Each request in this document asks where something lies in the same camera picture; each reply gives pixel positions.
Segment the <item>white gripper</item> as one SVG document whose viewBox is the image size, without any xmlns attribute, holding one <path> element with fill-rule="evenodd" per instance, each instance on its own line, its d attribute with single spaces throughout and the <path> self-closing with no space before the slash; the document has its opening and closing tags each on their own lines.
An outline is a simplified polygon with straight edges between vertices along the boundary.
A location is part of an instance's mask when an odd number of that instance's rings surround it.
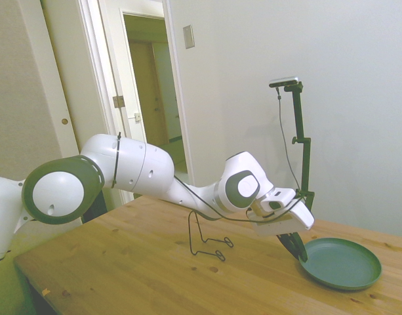
<svg viewBox="0 0 402 315">
<path fill-rule="evenodd" d="M 306 262 L 307 251 L 297 232 L 309 230 L 314 217 L 304 203 L 297 203 L 287 214 L 269 223 L 255 223 L 254 231 L 259 236 L 278 235 L 278 240 L 296 259 Z"/>
</svg>

